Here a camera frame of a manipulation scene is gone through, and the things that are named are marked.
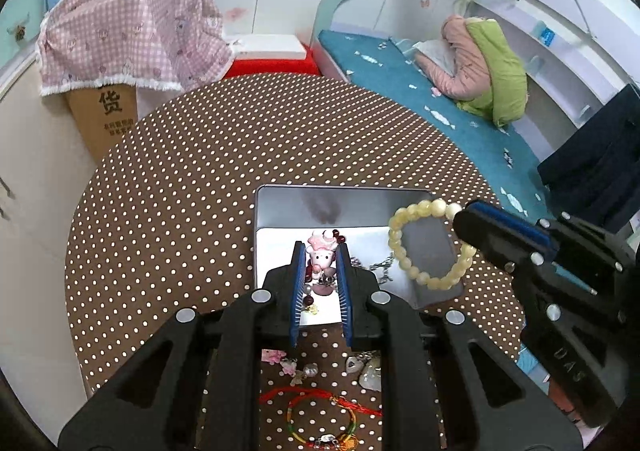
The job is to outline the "person's right hand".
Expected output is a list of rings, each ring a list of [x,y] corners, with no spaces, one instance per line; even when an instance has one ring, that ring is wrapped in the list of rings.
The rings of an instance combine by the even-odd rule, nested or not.
[[[582,417],[575,409],[574,405],[570,402],[567,395],[564,393],[560,385],[554,379],[548,380],[548,397],[553,403],[573,422],[577,423],[582,420]]]

